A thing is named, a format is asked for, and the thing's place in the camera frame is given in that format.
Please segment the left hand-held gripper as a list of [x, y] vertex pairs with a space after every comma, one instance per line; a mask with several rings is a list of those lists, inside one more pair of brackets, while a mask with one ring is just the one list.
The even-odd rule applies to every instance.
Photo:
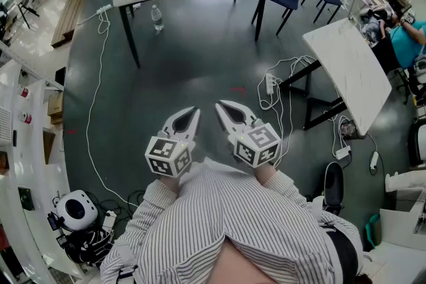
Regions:
[[152, 173], [179, 178], [187, 171], [192, 163], [200, 114], [195, 106], [183, 108], [169, 116], [162, 130], [151, 137], [144, 155]]

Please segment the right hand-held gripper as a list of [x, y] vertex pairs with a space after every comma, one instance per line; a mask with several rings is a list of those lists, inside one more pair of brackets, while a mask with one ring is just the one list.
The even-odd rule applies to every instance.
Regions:
[[281, 146], [280, 137], [270, 123], [265, 123], [247, 106], [220, 100], [215, 111], [223, 131], [229, 134], [233, 155], [252, 168], [272, 161]]

